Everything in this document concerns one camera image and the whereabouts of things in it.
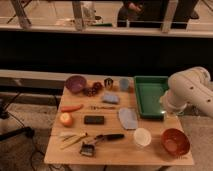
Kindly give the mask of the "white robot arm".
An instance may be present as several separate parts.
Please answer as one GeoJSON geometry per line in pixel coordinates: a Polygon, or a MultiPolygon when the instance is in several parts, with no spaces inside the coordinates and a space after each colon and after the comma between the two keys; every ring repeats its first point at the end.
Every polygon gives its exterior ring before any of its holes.
{"type": "Polygon", "coordinates": [[[168,78],[169,89],[161,97],[168,113],[183,112],[190,103],[213,118],[213,87],[211,76],[203,67],[176,72],[168,78]]]}

